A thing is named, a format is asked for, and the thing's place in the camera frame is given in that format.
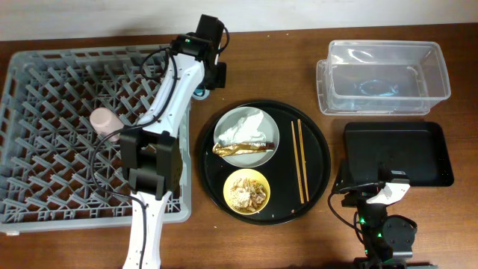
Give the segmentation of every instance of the dish rack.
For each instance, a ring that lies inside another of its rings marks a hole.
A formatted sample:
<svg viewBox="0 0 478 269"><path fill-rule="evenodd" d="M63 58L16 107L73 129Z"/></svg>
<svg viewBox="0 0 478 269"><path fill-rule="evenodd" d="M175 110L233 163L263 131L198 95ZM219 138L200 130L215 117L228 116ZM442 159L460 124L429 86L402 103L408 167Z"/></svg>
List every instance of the dish rack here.
<svg viewBox="0 0 478 269"><path fill-rule="evenodd" d="M131 225L131 200L97 191L89 160L99 137L90 113L109 108L127 126L149 108L161 85L140 74L140 63L167 45L18 52L10 60L0 104L0 232ZM144 65L159 75L164 53ZM165 223L191 213L189 108L179 129L180 188L167 203ZM95 161L96 177L128 193L120 145L107 141Z"/></svg>

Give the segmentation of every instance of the table surface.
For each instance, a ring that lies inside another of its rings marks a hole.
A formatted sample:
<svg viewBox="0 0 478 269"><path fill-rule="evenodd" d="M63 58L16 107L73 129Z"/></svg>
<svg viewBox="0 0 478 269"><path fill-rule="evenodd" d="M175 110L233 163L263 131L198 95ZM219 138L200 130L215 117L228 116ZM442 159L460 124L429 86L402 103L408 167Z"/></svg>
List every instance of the table surface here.
<svg viewBox="0 0 478 269"><path fill-rule="evenodd" d="M0 84L17 51L168 43L173 36L109 37L0 43ZM331 117L317 103L315 68L332 40L425 40L440 44L447 63L451 97L425 117ZM190 142L193 209L188 221L167 224L161 239L164 268L336 268L364 256L353 230L333 216L322 197L299 220L254 226L218 209L199 182L199 133L218 111L251 99L288 103L312 118L324 133L332 157L330 192L344 157L342 133L351 121L426 120L441 125L455 183L448 188L412 188L388 209L418 223L410 262L440 268L476 268L478 256L478 24L336 28L231 34L221 55L228 64L225 89L193 101ZM339 214L352 219L352 208ZM0 268L120 268L128 250L129 227L0 235Z"/></svg>

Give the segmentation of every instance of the gold wrapper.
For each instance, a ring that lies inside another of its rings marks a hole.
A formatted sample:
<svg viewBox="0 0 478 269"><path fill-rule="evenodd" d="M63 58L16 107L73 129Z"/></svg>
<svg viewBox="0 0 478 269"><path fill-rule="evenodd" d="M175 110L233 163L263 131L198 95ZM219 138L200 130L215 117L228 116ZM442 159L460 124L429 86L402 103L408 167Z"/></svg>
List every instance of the gold wrapper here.
<svg viewBox="0 0 478 269"><path fill-rule="evenodd" d="M220 157L266 152L268 149L274 149L274 143L237 143L229 146L221 146L216 143L212 152Z"/></svg>

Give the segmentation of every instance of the plastic container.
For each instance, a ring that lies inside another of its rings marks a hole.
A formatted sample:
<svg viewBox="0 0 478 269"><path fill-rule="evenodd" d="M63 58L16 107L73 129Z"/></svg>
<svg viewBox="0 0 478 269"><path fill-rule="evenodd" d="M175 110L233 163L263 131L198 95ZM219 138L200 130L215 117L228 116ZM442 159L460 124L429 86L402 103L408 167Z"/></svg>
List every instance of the plastic container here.
<svg viewBox="0 0 478 269"><path fill-rule="evenodd" d="M450 97L440 46L434 42L334 40L317 63L325 115L424 115Z"/></svg>

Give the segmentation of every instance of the food in bowl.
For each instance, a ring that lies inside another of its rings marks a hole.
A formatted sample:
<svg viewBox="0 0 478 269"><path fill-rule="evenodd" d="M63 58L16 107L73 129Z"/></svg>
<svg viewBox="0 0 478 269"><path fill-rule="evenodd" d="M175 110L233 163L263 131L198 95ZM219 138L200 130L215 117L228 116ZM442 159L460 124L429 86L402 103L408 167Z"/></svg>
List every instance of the food in bowl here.
<svg viewBox="0 0 478 269"><path fill-rule="evenodd" d="M256 212L266 200L264 186L254 179L238 179L229 190L231 206L238 211Z"/></svg>

